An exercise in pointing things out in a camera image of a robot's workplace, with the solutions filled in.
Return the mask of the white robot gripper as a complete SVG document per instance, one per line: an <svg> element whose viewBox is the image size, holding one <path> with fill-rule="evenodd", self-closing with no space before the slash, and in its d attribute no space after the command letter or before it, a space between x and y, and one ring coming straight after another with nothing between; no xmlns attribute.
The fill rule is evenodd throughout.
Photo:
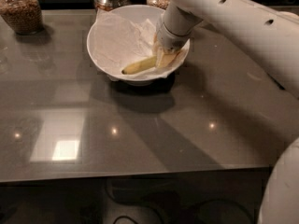
<svg viewBox="0 0 299 224"><path fill-rule="evenodd" d="M165 68L176 59L179 50L189 40L192 29L201 21L201 18L182 10L173 2L168 5L156 25L158 42L152 48L156 68Z"/></svg>

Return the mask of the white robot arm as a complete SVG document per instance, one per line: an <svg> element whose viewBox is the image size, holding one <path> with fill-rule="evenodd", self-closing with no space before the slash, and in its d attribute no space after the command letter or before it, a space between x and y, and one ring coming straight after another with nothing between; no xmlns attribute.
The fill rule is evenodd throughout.
<svg viewBox="0 0 299 224"><path fill-rule="evenodd" d="M286 91L299 98L299 21L250 0L171 0L156 26L170 52L181 49L200 21L211 23ZM299 224L299 139L270 175L258 224Z"/></svg>

